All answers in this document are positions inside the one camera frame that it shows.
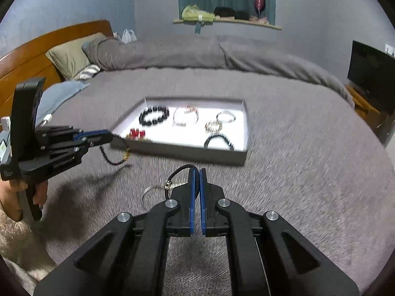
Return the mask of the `person's left hand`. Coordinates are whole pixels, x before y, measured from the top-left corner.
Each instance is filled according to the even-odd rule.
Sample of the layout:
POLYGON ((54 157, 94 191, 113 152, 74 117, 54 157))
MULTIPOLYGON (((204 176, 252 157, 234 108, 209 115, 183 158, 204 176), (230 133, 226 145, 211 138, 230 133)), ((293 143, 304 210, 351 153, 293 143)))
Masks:
MULTIPOLYGON (((27 184, 21 180, 1 180, 1 205, 6 215, 15 222, 22 219, 22 207, 19 192, 25 191, 27 184)), ((48 181, 36 185, 33 203, 40 208, 48 198, 48 181)))

